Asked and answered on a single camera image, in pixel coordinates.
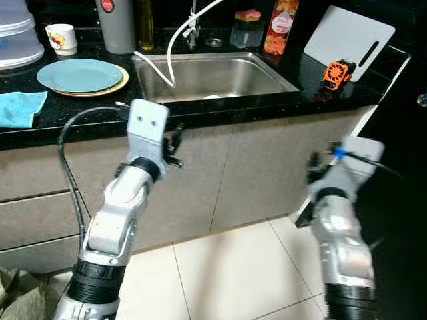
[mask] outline sink drain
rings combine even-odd
[[[203,100],[209,100],[209,99],[218,99],[221,98],[219,95],[208,95],[203,98]]]
[[[218,48],[218,47],[222,47],[222,45],[224,44],[224,41],[222,41],[219,38],[207,38],[205,40],[206,45],[209,45],[210,47],[213,48]]]

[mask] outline blue plate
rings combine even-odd
[[[37,80],[44,86],[65,92],[86,93],[118,84],[123,73],[111,63],[93,59],[70,59],[40,69]]]

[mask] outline drawer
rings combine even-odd
[[[79,236],[0,251],[0,267],[48,273],[72,267],[79,254]]]
[[[77,217],[69,192],[0,204],[0,250],[76,234]]]
[[[56,146],[0,151],[0,202],[65,189]]]

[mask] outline cabinet door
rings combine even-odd
[[[209,232],[233,128],[183,132],[176,156],[184,168],[170,167],[166,180],[155,184],[139,222],[135,249]],[[124,138],[70,144],[69,164],[91,214],[101,207],[103,190],[127,152]]]
[[[83,214],[88,223],[84,207]],[[0,204],[0,251],[78,232],[69,192]]]
[[[236,125],[212,230],[294,212],[307,196],[312,151],[348,134],[357,111]]]
[[[65,190],[54,145],[0,151],[0,202]]]

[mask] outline orange object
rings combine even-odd
[[[332,62],[326,68],[320,83],[324,88],[336,91],[352,78],[355,69],[356,64],[345,59]]]
[[[265,53],[283,54],[297,7],[298,0],[277,0],[264,42]]]

